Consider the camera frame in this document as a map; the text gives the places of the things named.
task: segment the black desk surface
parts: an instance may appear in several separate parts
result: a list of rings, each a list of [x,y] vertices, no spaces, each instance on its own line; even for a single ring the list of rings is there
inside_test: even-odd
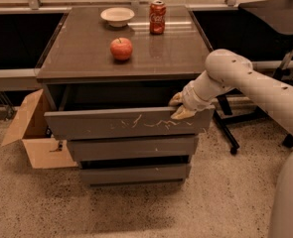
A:
[[[278,34],[293,36],[293,0],[241,3],[238,9],[253,14]]]

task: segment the brown table surface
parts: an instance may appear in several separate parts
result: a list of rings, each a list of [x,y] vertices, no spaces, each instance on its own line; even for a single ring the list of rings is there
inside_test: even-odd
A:
[[[70,11],[38,74],[41,83],[109,80],[195,78],[204,71],[209,53],[184,6],[168,6],[163,35],[149,33],[146,5],[131,7],[135,17],[123,28],[100,18],[107,7],[77,7]],[[131,40],[130,60],[114,60],[112,40]]]

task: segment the floor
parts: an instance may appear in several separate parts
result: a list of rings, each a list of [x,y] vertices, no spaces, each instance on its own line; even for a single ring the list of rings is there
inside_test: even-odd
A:
[[[286,132],[269,118],[229,128],[237,155],[212,122],[184,183],[90,187],[76,168],[32,169],[21,142],[0,147],[0,237],[266,237]]]

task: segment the table top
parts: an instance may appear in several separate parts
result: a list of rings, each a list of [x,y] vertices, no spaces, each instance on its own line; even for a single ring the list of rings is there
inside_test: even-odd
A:
[[[149,6],[128,7],[135,17],[123,28],[100,18],[107,7],[72,8],[37,76],[41,83],[195,78],[209,51],[184,6],[169,6],[163,35],[149,33]],[[113,58],[112,40],[133,45],[127,61]]]
[[[278,34],[293,36],[293,0],[241,3],[238,9],[253,14]]]

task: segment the open drawer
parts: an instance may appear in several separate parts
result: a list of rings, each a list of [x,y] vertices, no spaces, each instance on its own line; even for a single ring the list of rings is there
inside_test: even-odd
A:
[[[189,176],[190,170],[189,164],[81,170],[80,178],[84,183],[96,185],[141,181],[183,181]]]
[[[198,141],[198,136],[68,141],[68,149],[76,162],[171,156],[188,156],[189,162]]]
[[[194,135],[209,128],[214,108],[181,121],[171,119],[177,108],[167,104],[186,82],[99,82],[60,88],[55,85],[52,89],[57,90],[51,96],[59,111],[47,112],[45,117],[56,139]]]

